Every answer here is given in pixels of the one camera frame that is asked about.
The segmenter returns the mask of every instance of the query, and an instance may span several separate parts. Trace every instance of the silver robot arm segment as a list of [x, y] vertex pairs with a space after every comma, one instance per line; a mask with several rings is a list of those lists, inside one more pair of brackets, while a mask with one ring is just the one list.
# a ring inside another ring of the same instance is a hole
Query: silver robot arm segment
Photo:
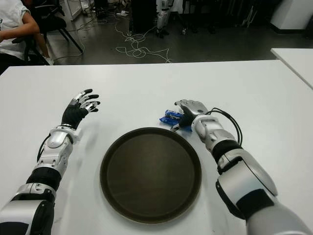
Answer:
[[0, 235], [50, 235], [56, 191], [67, 168], [73, 145], [80, 138], [77, 127], [90, 112], [97, 112], [98, 95], [79, 93], [67, 106], [60, 126], [44, 140], [32, 174], [0, 211]]
[[277, 189], [267, 172], [245, 151], [231, 133], [200, 102], [175, 103], [184, 113], [183, 126], [191, 122], [220, 174], [216, 189], [236, 217], [246, 220], [248, 235], [312, 235], [292, 211], [280, 204]]

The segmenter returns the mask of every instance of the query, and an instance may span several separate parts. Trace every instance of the white t-shirt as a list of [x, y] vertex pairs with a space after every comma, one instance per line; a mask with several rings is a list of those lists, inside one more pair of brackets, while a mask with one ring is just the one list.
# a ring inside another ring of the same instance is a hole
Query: white t-shirt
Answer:
[[[0, 30], [7, 30], [23, 25], [22, 19], [29, 10], [21, 0], [0, 0]], [[14, 55], [23, 59], [25, 43], [13, 44], [13, 39], [3, 40], [0, 43], [0, 53]]]

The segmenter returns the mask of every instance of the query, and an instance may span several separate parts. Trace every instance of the wire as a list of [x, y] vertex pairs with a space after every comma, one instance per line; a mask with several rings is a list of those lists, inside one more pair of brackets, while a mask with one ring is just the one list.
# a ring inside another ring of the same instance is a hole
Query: wire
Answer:
[[115, 23], [116, 23], [116, 22], [114, 22], [114, 23], [108, 23], [109, 21], [108, 21], [107, 19], [103, 19], [103, 20], [100, 20], [100, 21], [98, 21], [98, 22], [94, 22], [95, 19], [96, 19], [96, 18], [93, 18], [93, 19], [91, 19], [90, 21], [88, 21], [87, 23], [81, 24], [78, 29], [69, 30], [69, 31], [68, 31], [68, 32], [75, 32], [75, 34], [77, 35], [77, 38], [78, 38], [80, 44], [81, 44], [82, 47], [83, 47], [83, 52], [80, 53], [80, 54], [77, 54], [77, 55], [61, 56], [61, 57], [59, 57], [59, 58], [54, 59], [54, 61], [60, 60], [60, 59], [63, 59], [63, 58], [68, 58], [68, 57], [78, 57], [78, 56], [81, 56], [82, 54], [85, 53], [85, 50], [86, 50], [85, 45], [83, 44], [82, 40], [80, 39], [80, 37], [79, 37], [79, 35], [78, 35], [78, 31], [79, 31], [79, 30], [88, 31], [88, 30], [90, 30], [92, 27], [95, 27], [95, 26], [96, 26], [96, 25], [94, 25], [95, 23], [97, 23], [98, 25], [99, 25], [99, 24], [115, 24]]
[[[163, 49], [163, 50], [158, 50], [158, 51], [150, 51], [147, 47], [139, 47], [139, 43], [142, 43], [146, 40], [146, 34], [150, 31], [152, 31], [153, 29], [156, 28], [156, 26], [154, 26], [153, 28], [149, 29], [145, 34], [135, 34], [133, 36], [125, 36], [124, 33], [122, 31], [119, 31], [117, 28], [117, 23], [115, 24], [115, 31], [118, 33], [121, 33], [122, 36], [125, 39], [125, 42], [130, 42], [131, 43], [131, 50], [127, 50], [126, 47], [116, 47], [115, 50], [120, 52], [120, 53], [125, 53], [127, 56], [129, 57], [134, 57], [134, 58], [143, 58], [145, 57], [147, 54], [150, 55], [156, 55], [161, 57], [162, 59], [165, 60], [166, 63], [171, 63], [171, 59], [168, 58], [168, 52], [169, 52], [169, 48]], [[159, 53], [161, 52], [166, 52], [166, 57], [160, 55]]]
[[63, 59], [63, 58], [67, 58], [67, 57], [77, 57], [77, 56], [81, 56], [82, 54], [84, 54], [85, 53], [85, 45], [83, 44], [83, 42], [82, 42], [82, 40], [80, 39], [80, 37], [78, 36], [78, 31], [76, 30], [75, 31], [75, 33], [76, 33], [76, 35], [77, 35], [77, 38], [78, 38], [78, 40], [79, 40], [79, 42], [80, 42], [80, 44], [82, 45], [82, 47], [83, 47], [83, 52], [81, 52], [80, 54], [77, 54], [77, 55], [66, 55], [66, 56], [61, 56], [61, 57], [59, 57], [59, 58], [56, 58], [56, 59], [54, 59], [54, 61], [56, 61], [56, 60], [60, 60], [60, 59]]
[[38, 154], [37, 154], [37, 161], [39, 161], [39, 158], [41, 157], [41, 154], [43, 153], [43, 145], [44, 145], [44, 143], [45, 143], [45, 141], [49, 138], [51, 136], [51, 134], [49, 134], [45, 139], [44, 139], [44, 141], [41, 143], [41, 145], [40, 145], [40, 148], [39, 148], [39, 151], [38, 151]]
[[206, 114], [211, 114], [211, 113], [219, 113], [219, 114], [222, 114], [223, 116], [225, 116], [226, 118], [228, 118], [232, 123], [233, 125], [235, 126], [236, 128], [236, 132], [237, 132], [237, 141], [238, 141], [238, 144], [241, 146], [242, 143], [243, 143], [243, 133], [240, 129], [240, 126], [239, 124], [236, 122], [236, 120], [230, 115], [228, 114], [227, 112], [223, 111], [222, 109], [219, 109], [219, 108], [213, 108], [211, 111], [207, 112]]

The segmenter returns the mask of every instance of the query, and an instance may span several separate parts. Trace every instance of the table surface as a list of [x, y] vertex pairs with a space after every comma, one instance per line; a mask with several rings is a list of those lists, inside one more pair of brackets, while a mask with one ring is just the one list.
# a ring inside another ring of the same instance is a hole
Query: table surface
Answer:
[[313, 49], [272, 48], [271, 52], [313, 90]]
[[[196, 150], [202, 183], [193, 206], [179, 218], [144, 225], [121, 217], [100, 189], [99, 170], [109, 146], [140, 127], [167, 128], [166, 109], [182, 98], [232, 114], [243, 147], [276, 183], [279, 200], [313, 229], [313, 93], [281, 61], [9, 68], [0, 77], [0, 208], [25, 183], [38, 148], [61, 121], [69, 101], [93, 88], [100, 111], [81, 123], [84, 135], [57, 191], [53, 235], [245, 234], [215, 189], [216, 164], [195, 133], [179, 131]], [[226, 130], [232, 124], [220, 117]]]

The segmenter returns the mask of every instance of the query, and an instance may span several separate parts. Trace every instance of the round tray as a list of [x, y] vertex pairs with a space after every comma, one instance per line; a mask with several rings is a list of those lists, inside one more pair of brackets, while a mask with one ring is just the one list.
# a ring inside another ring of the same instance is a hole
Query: round tray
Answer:
[[111, 145], [102, 161], [100, 182], [108, 202], [123, 216], [162, 223], [193, 203], [201, 184], [201, 165], [180, 135], [141, 128]]

